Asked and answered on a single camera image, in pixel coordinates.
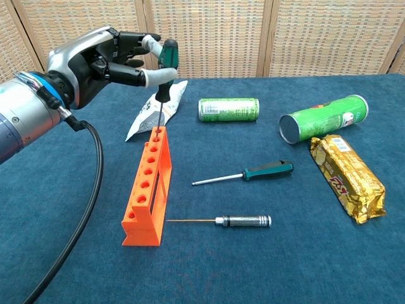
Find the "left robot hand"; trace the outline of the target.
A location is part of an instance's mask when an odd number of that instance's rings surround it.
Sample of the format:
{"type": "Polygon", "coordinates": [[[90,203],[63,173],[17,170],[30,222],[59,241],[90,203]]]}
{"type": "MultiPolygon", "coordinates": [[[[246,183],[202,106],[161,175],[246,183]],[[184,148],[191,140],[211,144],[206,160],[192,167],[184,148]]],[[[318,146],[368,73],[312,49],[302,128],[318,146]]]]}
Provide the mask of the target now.
{"type": "Polygon", "coordinates": [[[51,51],[47,76],[55,78],[56,90],[73,109],[81,109],[110,82],[135,87],[167,84],[178,77],[175,66],[146,70],[134,56],[160,56],[158,34],[117,31],[106,26],[90,31],[51,51]]]}

